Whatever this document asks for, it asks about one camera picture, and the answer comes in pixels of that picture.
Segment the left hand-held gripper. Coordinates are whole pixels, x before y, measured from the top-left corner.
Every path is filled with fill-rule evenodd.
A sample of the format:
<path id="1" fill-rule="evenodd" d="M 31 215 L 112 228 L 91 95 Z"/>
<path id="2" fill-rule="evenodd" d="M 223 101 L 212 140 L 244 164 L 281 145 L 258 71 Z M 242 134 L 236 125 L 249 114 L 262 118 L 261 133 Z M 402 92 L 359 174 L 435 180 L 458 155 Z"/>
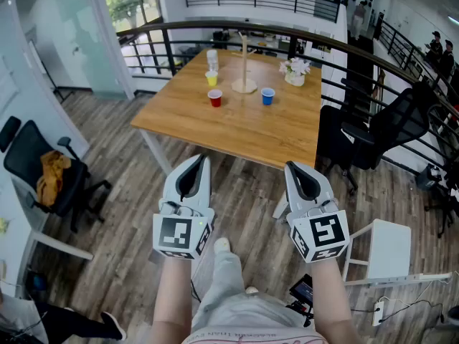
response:
<path id="1" fill-rule="evenodd" d="M 214 231 L 215 212 L 207 208 L 210 171 L 209 157 L 195 155 L 166 177 L 164 199 L 153 215 L 153 250 L 165 257 L 200 259 Z"/>

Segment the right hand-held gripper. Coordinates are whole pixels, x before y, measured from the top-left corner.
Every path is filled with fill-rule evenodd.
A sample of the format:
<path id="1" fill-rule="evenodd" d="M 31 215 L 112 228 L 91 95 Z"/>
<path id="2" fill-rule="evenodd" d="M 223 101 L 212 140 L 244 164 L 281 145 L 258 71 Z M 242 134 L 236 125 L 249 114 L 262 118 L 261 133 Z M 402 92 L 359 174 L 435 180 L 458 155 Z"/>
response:
<path id="1" fill-rule="evenodd" d="M 328 179 L 311 166 L 288 161 L 285 182 L 291 211 L 290 238 L 306 263 L 339 257 L 350 242 L 344 210 L 338 209 Z M 307 204 L 321 204 L 308 211 Z"/>

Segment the wooden cup tree stand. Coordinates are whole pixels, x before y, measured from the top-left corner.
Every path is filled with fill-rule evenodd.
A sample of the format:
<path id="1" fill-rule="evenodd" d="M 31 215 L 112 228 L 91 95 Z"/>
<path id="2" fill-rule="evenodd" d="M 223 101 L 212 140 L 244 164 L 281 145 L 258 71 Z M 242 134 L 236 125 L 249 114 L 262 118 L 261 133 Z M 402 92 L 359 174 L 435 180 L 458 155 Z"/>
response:
<path id="1" fill-rule="evenodd" d="M 242 42 L 242 51 L 240 53 L 232 52 L 232 54 L 242 59 L 242 77 L 232 83 L 232 90 L 241 94 L 250 94 L 256 91 L 257 84 L 247 77 L 247 58 L 250 55 L 247 51 L 247 36 L 241 32 L 238 34 Z"/>

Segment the person's right forearm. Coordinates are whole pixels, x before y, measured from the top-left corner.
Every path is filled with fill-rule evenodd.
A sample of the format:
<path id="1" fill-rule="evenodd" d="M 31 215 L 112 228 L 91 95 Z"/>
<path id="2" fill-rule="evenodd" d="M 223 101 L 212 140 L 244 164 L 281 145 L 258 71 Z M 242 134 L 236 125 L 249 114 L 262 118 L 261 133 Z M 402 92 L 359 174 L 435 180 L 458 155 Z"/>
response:
<path id="1" fill-rule="evenodd" d="M 364 344 L 352 321 L 349 298 L 336 259 L 311 265 L 315 329 L 328 344 Z"/>

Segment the person's left forearm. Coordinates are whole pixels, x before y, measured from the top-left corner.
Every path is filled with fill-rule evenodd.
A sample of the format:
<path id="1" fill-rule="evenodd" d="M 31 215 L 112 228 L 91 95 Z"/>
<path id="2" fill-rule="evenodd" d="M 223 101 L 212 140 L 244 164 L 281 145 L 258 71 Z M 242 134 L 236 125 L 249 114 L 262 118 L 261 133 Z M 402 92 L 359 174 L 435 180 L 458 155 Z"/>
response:
<path id="1" fill-rule="evenodd" d="M 164 260 L 149 344 L 182 344 L 191 334 L 191 261 Z"/>

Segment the small black monitor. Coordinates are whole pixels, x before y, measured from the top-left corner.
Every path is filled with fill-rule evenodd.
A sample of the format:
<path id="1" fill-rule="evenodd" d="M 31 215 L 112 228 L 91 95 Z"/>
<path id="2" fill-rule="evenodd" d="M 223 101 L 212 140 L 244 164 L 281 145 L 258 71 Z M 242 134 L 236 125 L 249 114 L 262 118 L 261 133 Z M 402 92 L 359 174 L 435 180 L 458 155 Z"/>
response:
<path id="1" fill-rule="evenodd" d="M 305 318 L 303 327 L 311 325 L 313 319 L 313 282 L 309 274 L 303 275 L 290 289 L 289 294 L 295 300 L 286 307 Z"/>

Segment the white stool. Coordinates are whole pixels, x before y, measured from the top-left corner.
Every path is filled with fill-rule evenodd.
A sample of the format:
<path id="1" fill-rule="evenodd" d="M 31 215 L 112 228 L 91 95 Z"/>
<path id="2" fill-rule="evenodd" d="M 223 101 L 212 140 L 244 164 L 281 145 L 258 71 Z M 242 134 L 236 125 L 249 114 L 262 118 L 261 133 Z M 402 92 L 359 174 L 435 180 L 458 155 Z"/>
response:
<path id="1" fill-rule="evenodd" d="M 368 260 L 352 259 L 354 240 L 367 232 L 371 234 Z M 366 267 L 364 279 L 407 276 L 410 268 L 410 252 L 411 228 L 374 219 L 372 223 L 350 236 L 342 274 L 343 282 L 348 282 L 346 278 L 351 264 Z"/>

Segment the black mesh office chair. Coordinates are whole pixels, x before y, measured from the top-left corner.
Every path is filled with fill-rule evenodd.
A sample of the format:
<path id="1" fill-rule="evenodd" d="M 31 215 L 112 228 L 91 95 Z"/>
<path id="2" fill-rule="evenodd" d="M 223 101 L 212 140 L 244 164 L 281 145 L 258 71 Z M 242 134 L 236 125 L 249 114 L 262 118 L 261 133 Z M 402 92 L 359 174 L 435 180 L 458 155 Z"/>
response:
<path id="1" fill-rule="evenodd" d="M 430 129 L 428 113 L 435 99 L 428 84 L 416 82 L 372 116 L 368 124 L 348 110 L 323 106 L 317 154 L 331 161 L 323 174 L 327 176 L 334 166 L 339 166 L 351 182 L 349 193 L 354 194 L 358 186 L 351 167 L 374 170 L 388 150 L 425 135 Z M 354 144 L 344 136 L 342 128 L 355 137 Z"/>

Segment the person's grey trousers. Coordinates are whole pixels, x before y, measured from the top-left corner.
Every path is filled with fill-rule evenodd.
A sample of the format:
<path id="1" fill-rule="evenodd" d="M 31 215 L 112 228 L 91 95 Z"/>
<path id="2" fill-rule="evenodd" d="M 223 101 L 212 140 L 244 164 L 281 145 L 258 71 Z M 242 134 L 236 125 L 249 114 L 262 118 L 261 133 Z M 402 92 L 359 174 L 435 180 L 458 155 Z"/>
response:
<path id="1" fill-rule="evenodd" d="M 240 258 L 228 249 L 214 253 L 212 283 L 193 317 L 191 331 L 211 327 L 302 328 L 304 319 L 281 300 L 247 293 Z"/>

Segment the pink flowers in white pot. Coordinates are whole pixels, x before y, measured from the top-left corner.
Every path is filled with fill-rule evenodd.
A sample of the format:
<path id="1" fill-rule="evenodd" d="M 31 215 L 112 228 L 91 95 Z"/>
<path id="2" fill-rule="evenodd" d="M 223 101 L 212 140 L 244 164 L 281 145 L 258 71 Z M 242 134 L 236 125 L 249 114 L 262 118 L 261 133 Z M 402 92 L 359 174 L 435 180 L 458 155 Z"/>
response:
<path id="1" fill-rule="evenodd" d="M 284 75 L 284 80 L 296 87 L 304 86 L 306 76 L 311 72 L 310 62 L 293 57 L 280 63 L 279 72 Z"/>

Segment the white metal rack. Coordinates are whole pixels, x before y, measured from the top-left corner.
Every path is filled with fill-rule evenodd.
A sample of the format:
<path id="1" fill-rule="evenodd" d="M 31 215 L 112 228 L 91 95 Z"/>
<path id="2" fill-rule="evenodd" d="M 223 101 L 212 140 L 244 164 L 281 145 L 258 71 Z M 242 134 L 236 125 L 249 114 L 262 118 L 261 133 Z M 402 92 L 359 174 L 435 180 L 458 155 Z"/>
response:
<path id="1" fill-rule="evenodd" d="M 413 274 L 403 277 L 371 278 L 345 282 L 345 286 L 369 285 L 371 287 L 395 287 L 400 285 L 418 284 L 433 281 L 447 281 L 452 272 L 445 274 Z"/>

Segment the yellow cloth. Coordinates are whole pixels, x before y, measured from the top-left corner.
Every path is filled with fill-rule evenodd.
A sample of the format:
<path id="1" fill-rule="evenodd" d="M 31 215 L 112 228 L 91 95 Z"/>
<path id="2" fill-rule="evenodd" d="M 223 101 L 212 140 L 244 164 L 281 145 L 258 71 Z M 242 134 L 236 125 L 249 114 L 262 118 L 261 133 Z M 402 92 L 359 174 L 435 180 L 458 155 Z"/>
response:
<path id="1" fill-rule="evenodd" d="M 57 150 L 40 156 L 42 175 L 37 181 L 37 197 L 40 204 L 50 208 L 63 188 L 64 170 L 71 167 L 71 159 Z"/>

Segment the wood-topped black railing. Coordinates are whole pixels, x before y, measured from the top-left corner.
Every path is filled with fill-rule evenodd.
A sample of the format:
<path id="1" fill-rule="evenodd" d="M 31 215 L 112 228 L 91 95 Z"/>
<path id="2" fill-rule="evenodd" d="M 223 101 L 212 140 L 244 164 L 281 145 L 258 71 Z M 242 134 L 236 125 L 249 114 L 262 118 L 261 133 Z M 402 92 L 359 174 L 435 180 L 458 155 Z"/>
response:
<path id="1" fill-rule="evenodd" d="M 149 46 L 163 45 L 165 53 L 163 56 L 167 58 L 168 63 L 164 65 L 164 69 L 175 75 L 180 68 L 180 64 L 175 63 L 175 58 L 192 59 L 192 54 L 177 54 L 173 52 L 172 47 L 175 44 L 194 44 L 197 46 L 208 45 L 221 49 L 230 47 L 241 47 L 242 42 L 233 42 L 230 39 L 192 39 L 184 38 L 177 41 L 170 38 L 169 33 L 172 30 L 190 30 L 190 29 L 216 29 L 227 31 L 231 34 L 253 32 L 257 34 L 271 34 L 274 37 L 287 37 L 289 39 L 288 48 L 263 47 L 264 52 L 276 54 L 285 54 L 288 57 L 298 57 L 309 60 L 322 67 L 332 68 L 350 74 L 351 78 L 347 80 L 332 80 L 324 79 L 323 83 L 340 90 L 353 90 L 359 95 L 357 102 L 368 103 L 379 107 L 384 107 L 382 100 L 378 100 L 372 96 L 377 89 L 390 92 L 394 95 L 397 90 L 386 85 L 379 80 L 372 79 L 360 73 L 356 66 L 345 67 L 342 64 L 330 62 L 325 59 L 314 57 L 312 54 L 304 52 L 303 54 L 296 51 L 296 45 L 299 42 L 310 42 L 317 46 L 334 49 L 337 52 L 346 54 L 354 63 L 363 62 L 366 65 L 373 65 L 377 72 L 384 72 L 394 75 L 407 84 L 413 85 L 416 82 L 424 82 L 431 87 L 436 95 L 434 112 L 430 115 L 432 119 L 432 129 L 430 133 L 437 139 L 437 146 L 429 145 L 429 149 L 441 156 L 444 160 L 442 169 L 450 170 L 454 165 L 459 165 L 459 111 L 453 106 L 459 104 L 459 94 L 454 90 L 449 82 L 434 68 L 425 66 L 422 61 L 420 50 L 414 46 L 406 48 L 402 44 L 403 36 L 399 32 L 394 32 L 392 35 L 392 43 L 389 45 L 388 54 L 392 58 L 402 58 L 401 62 L 390 63 L 374 54 L 371 54 L 363 49 L 355 47 L 351 44 L 341 42 L 337 39 L 326 37 L 321 34 L 315 34 L 300 29 L 293 29 L 281 26 L 262 24 L 253 24 L 242 21 L 227 21 L 227 20 L 210 20 L 210 21 L 179 21 L 171 23 L 152 23 L 145 24 L 142 27 L 129 29 L 119 32 L 118 41 L 122 47 L 132 46 L 138 47 L 136 40 L 142 34 L 150 34 L 151 32 L 160 32 L 161 40 L 149 42 Z"/>

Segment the person's white printed shirt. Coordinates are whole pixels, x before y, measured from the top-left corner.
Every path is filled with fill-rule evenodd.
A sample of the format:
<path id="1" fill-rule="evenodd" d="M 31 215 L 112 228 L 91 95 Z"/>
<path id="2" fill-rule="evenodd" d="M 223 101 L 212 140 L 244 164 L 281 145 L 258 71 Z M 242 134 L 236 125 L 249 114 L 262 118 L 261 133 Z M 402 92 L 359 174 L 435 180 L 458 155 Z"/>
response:
<path id="1" fill-rule="evenodd" d="M 199 329 L 182 344 L 328 344 L 308 328 L 241 328 L 214 326 Z"/>

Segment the white desk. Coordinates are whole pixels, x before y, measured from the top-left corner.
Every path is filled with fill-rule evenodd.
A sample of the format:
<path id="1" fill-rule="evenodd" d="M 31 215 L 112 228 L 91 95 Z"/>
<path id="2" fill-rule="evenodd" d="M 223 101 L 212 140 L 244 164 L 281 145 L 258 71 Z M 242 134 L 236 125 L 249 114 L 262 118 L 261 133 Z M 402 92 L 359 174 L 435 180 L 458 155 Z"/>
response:
<path id="1" fill-rule="evenodd" d="M 27 265 L 38 244 L 88 261 L 93 259 L 93 254 L 43 233 L 46 216 L 32 211 L 14 182 L 7 178 L 0 183 L 0 219 L 7 224 L 6 231 L 0 233 L 0 289 L 5 295 L 25 296 Z"/>

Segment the glass partition door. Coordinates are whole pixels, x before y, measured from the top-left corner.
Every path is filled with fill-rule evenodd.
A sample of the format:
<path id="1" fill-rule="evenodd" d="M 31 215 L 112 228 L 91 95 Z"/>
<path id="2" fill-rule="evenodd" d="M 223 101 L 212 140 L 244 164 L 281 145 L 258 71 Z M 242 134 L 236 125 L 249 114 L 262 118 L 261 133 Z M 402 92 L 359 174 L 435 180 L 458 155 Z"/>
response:
<path id="1" fill-rule="evenodd" d="M 78 87 L 97 98 L 127 100 L 116 54 L 101 17 L 98 0 L 56 0 L 64 34 L 65 67 Z"/>

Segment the window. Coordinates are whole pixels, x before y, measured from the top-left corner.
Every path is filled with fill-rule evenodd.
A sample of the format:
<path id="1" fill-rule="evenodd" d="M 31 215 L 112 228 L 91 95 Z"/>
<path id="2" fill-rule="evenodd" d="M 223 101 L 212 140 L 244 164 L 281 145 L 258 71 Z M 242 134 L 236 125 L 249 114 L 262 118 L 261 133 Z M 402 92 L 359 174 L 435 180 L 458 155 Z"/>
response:
<path id="1" fill-rule="evenodd" d="M 162 17 L 159 0 L 105 0 L 116 32 L 139 28 Z"/>

